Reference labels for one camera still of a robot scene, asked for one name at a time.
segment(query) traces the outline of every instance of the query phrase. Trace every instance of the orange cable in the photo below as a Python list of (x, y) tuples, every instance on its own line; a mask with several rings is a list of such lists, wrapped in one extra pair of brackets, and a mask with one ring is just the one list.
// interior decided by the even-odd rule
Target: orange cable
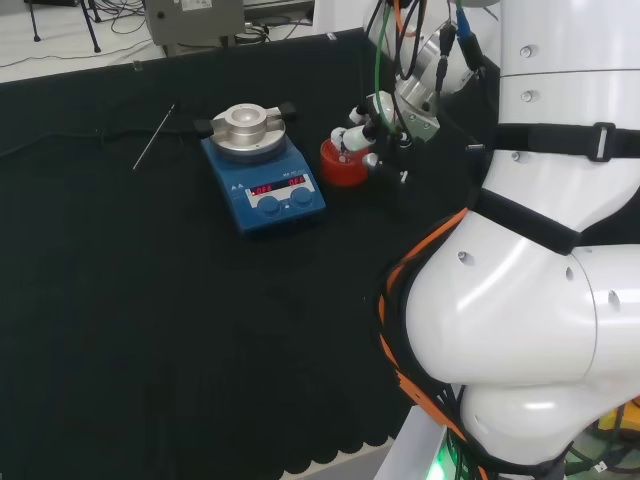
[[(395, 0), (395, 4), (399, 6), (399, 0)], [(443, 224), (442, 226), (434, 230), (430, 235), (428, 235), (424, 240), (422, 240), (418, 245), (416, 245), (407, 255), (405, 255), (405, 257), (403, 258), (403, 262), (410, 260), (415, 255), (422, 252), (427, 246), (429, 246), (435, 240), (437, 240), (442, 235), (447, 233), (449, 230), (457, 226), (462, 221), (462, 219), (467, 215), (468, 212), (469, 212), (468, 209), (466, 208), (462, 209), (454, 217), (449, 219), (449, 221), (447, 221), (445, 224)], [(391, 273), (391, 275), (389, 275), (389, 278), (387, 279), (387, 291), (391, 290), (391, 287), (393, 286), (394, 282), (397, 280), (398, 275), (400, 274), (403, 268), (404, 268), (404, 265), (400, 265)], [(385, 309), (385, 302), (384, 302), (384, 298), (381, 296), (378, 301), (378, 312), (380, 314), (380, 320), (383, 324), (385, 320), (384, 309)], [(389, 349), (389, 346), (385, 342), (384, 338), (380, 336), (380, 339), (382, 341), (385, 354), (393, 362), (393, 364), (396, 367), (398, 367), (396, 359), (393, 357), (393, 354), (391, 353), (391, 350)], [(405, 393), (409, 395), (409, 397), (411, 397), (420, 407), (422, 407), (422, 409), (425, 412), (427, 412), (427, 414), (431, 418), (433, 418), (438, 424), (452, 430), (462, 441), (464, 442), (467, 441), (467, 439), (465, 438), (463, 433), (460, 431), (460, 429), (451, 421), (451, 419), (449, 419), (438, 408), (438, 406), (435, 403), (431, 401), (429, 397), (427, 397), (411, 380), (405, 377), (402, 373), (400, 373), (399, 371), (396, 371), (396, 373), (400, 380), (400, 388), (404, 390)], [(488, 480), (489, 477), (487, 475), (487, 472), (481, 467), (478, 467), (478, 469), (480, 470), (480, 475), (482, 476), (482, 480)]]

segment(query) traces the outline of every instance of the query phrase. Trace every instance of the green light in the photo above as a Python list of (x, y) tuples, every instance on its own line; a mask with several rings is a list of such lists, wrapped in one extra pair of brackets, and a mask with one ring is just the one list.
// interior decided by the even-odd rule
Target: green light
[(436, 462), (431, 466), (427, 480), (444, 480), (444, 470), (440, 462)]

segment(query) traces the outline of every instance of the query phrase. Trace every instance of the table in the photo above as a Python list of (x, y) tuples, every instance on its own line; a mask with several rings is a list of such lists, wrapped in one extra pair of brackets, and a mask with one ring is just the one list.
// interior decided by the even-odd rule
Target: table
[[(176, 100), (208, 118), (289, 100), (290, 138), (319, 177), (321, 142), (372, 90), (362, 37), (0, 85), (0, 151), (44, 132), (145, 129), (104, 146), (48, 139), (0, 161), (5, 478), (276, 479), (395, 435), (409, 403), (371, 338), (371, 294), (465, 204), (477, 162), (465, 139), (444, 129), (417, 148), (401, 191), (321, 182), (324, 216), (254, 238), (236, 233), (196, 141), (163, 135), (131, 171)], [(450, 114), (485, 139), (474, 88)], [(625, 223), (638, 208), (600, 238), (638, 241)]]

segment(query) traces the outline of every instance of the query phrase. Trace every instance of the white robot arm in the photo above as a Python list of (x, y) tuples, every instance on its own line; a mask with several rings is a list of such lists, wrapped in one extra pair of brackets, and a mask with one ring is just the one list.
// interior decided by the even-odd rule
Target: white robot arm
[[(501, 3), (501, 124), (606, 122), (594, 127), (598, 158), (615, 129), (640, 131), (637, 0)], [(412, 80), (424, 87), (420, 101), (435, 78), (426, 72)], [(639, 187), (638, 158), (507, 149), (496, 150), (483, 185), (575, 232), (620, 210)], [(409, 343), (431, 377), (468, 386), (462, 420), (489, 454), (547, 462), (640, 394), (639, 272), (638, 245), (563, 255), (469, 212), (411, 285)]]

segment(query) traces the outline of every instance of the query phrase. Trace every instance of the cable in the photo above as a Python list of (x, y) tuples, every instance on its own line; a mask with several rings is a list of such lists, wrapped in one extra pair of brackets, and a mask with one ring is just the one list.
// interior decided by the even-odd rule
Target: cable
[(594, 459), (589, 459), (587, 461), (568, 463), (565, 468), (565, 475), (575, 475), (577, 473), (586, 472), (591, 470), (595, 465), (598, 465), (600, 462), (604, 461), (607, 456), (611, 453), (611, 448), (614, 445), (614, 439), (617, 438), (620, 432), (620, 426), (622, 425), (622, 418), (624, 417), (624, 405), (620, 406), (616, 412), (616, 421), (611, 431), (611, 436), (607, 440), (604, 450), (600, 455), (598, 455)]
[[(411, 251), (407, 253), (403, 257), (403, 259), (390, 270), (388, 277), (386, 277), (386, 280), (384, 281), (384, 283), (382, 283), (379, 295), (376, 296), (377, 302), (375, 307), (380, 325), (383, 326), (382, 331), (389, 334), (390, 339), (394, 338), (394, 334), (392, 333), (392, 331), (386, 329), (386, 325), (388, 325), (390, 323), (390, 320), (393, 319), (387, 318), (387, 316), (392, 317), (394, 315), (394, 312), (403, 311), (403, 307), (395, 304), (394, 299), (392, 298), (392, 295), (397, 295), (397, 289), (394, 290), (394, 287), (396, 287), (396, 285), (400, 283), (400, 274), (410, 264), (413, 264), (413, 267), (420, 267), (424, 265), (424, 263), (416, 265), (415, 262), (424, 259), (424, 257), (428, 255), (429, 248), (431, 246), (433, 246), (434, 244), (437, 245), (437, 242), (439, 242), (443, 237), (449, 235), (453, 228), (455, 228), (462, 221), (462, 219), (464, 219), (467, 212), (468, 210), (464, 209), (458, 212), (453, 217), (444, 221), (444, 223), (439, 222), (439, 226), (435, 227), (435, 229), (426, 238), (424, 238), (418, 245), (411, 249)], [(402, 282), (405, 283), (408, 281), (409, 280), (406, 279), (402, 280)], [(400, 285), (400, 287), (398, 288), (402, 289), (403, 287), (406, 287), (406, 285)], [(406, 296), (403, 296), (402, 298), (402, 301), (406, 301)], [(391, 353), (391, 350), (389, 349), (389, 346), (383, 335), (380, 335), (380, 341), (382, 342), (382, 347), (387, 358), (394, 365), (395, 375), (399, 378), (400, 386), (405, 391), (405, 393), (407, 393), (410, 398), (412, 398), (418, 405), (420, 405), (420, 407), (423, 408), (437, 423), (446, 426), (449, 429), (448, 434), (455, 434), (457, 441), (461, 442), (460, 445), (466, 444), (467, 440), (465, 438), (465, 435), (457, 426), (459, 424), (459, 415), (457, 415), (456, 412), (461, 397), (459, 396), (458, 399), (452, 398), (453, 393), (447, 394), (447, 391), (451, 392), (451, 390), (447, 388), (446, 384), (437, 382), (435, 380), (431, 383), (423, 383), (421, 385), (421, 388), (426, 386), (427, 390), (420, 390), (420, 388), (418, 388), (413, 383), (413, 381), (406, 376), (406, 374), (401, 373), (400, 367), (398, 367), (398, 365), (400, 364), (397, 363), (397, 361), (393, 357), (393, 354)], [(458, 423), (453, 420), (454, 418), (458, 418)], [(461, 462), (464, 462), (464, 459), (461, 458), (463, 455), (462, 449), (460, 450), (460, 452), (461, 453), (459, 454), (458, 458)], [(467, 463), (469, 468), (470, 480), (488, 480), (489, 477), (487, 475), (487, 472), (479, 465), (475, 464), (472, 459), (469, 459)], [(459, 472), (462, 471), (462, 465), (463, 464), (461, 464), (460, 469), (458, 469)]]
[(369, 34), (371, 33), (371, 28), (373, 27), (373, 22), (378, 16), (378, 12), (380, 11), (380, 7), (382, 6), (383, 1), (384, 0), (378, 0), (378, 3), (376, 4), (376, 8), (373, 10), (373, 15), (371, 15), (371, 18), (369, 19), (369, 25), (367, 25), (367, 30), (365, 31), (366, 38), (369, 38)]
[(178, 43), (184, 48), (222, 48), (220, 45), (187, 45), (186, 43)]
[[(420, 6), (418, 8), (418, 26), (416, 28), (416, 39), (413, 43), (413, 54), (411, 55), (411, 63), (409, 64), (409, 70), (405, 74), (402, 71), (402, 65), (400, 61), (400, 51), (402, 48), (402, 44), (404, 43), (404, 39), (407, 35), (407, 27), (409, 26), (409, 21), (415, 12), (416, 6)], [(400, 78), (402, 80), (408, 80), (413, 75), (413, 72), (416, 68), (416, 63), (418, 61), (418, 46), (420, 45), (420, 37), (422, 35), (422, 26), (424, 24), (424, 16), (427, 11), (427, 0), (415, 0), (413, 5), (409, 9), (409, 13), (407, 15), (407, 19), (405, 20), (404, 27), (402, 28), (402, 33), (400, 35), (400, 41), (396, 45), (396, 58), (395, 64), (399, 70)]]
[(291, 29), (291, 31), (287, 34), (287, 36), (283, 38), (283, 40), (287, 40), (291, 35), (293, 35), (293, 32), (295, 32), (296, 28), (298, 28), (299, 26), (300, 26), (300, 21), (296, 23), (296, 25)]
[(375, 66), (375, 91), (376, 91), (376, 104), (378, 107), (378, 113), (382, 119), (382, 123), (390, 132), (393, 132), (395, 128), (389, 123), (387, 116), (382, 109), (382, 100), (380, 98), (380, 65), (382, 63), (382, 44), (387, 32), (387, 24), (389, 23), (389, 17), (391, 15), (391, 9), (385, 5), (384, 20), (382, 21), (382, 29), (378, 38), (378, 44), (376, 49), (376, 66)]
[(484, 7), (484, 8), (483, 8), (483, 10), (484, 10), (485, 12), (487, 12), (489, 15), (491, 15), (491, 17), (492, 17), (496, 22), (499, 22), (499, 21), (500, 21), (500, 19), (498, 19), (498, 17), (496, 17), (496, 15), (495, 15), (491, 10), (489, 10), (489, 7)]
[[(11, 155), (15, 155), (23, 150), (31, 148), (38, 143), (50, 139), (50, 138), (76, 138), (76, 139), (92, 139), (92, 140), (101, 140), (101, 143), (104, 143), (104, 140), (115, 140), (120, 137), (129, 136), (129, 135), (147, 135), (149, 133), (154, 133), (155, 128), (129, 128), (127, 130), (111, 132), (108, 134), (102, 133), (74, 133), (74, 132), (46, 132), (43, 133), (36, 138), (29, 140), (21, 145), (17, 145), (15, 147), (11, 147), (3, 152), (0, 152), (0, 159), (4, 159)], [(161, 135), (171, 135), (171, 136), (180, 136), (194, 134), (195, 132), (191, 130), (180, 131), (180, 130), (169, 130), (163, 129), (159, 132)]]
[(121, 48), (119, 50), (114, 50), (113, 52), (96, 53), (95, 55), (85, 55), (85, 56), (81, 56), (81, 57), (59, 57), (57, 55), (46, 55), (44, 57), (27, 57), (27, 58), (23, 58), (22, 60), (18, 60), (16, 62), (0, 65), (0, 68), (11, 67), (11, 66), (17, 65), (19, 63), (28, 62), (29, 60), (45, 60), (47, 58), (56, 58), (58, 60), (82, 60), (82, 59), (86, 59), (86, 58), (104, 57), (104, 56), (107, 56), (107, 55), (113, 55), (114, 53), (118, 53), (118, 52), (126, 52), (127, 50), (131, 50), (132, 48), (135, 48), (135, 47), (137, 47), (138, 45), (140, 45), (142, 43), (147, 43), (147, 42), (150, 42), (150, 41), (151, 41), (151, 39), (142, 40), (142, 41), (140, 41), (138, 43), (134, 43), (130, 47)]

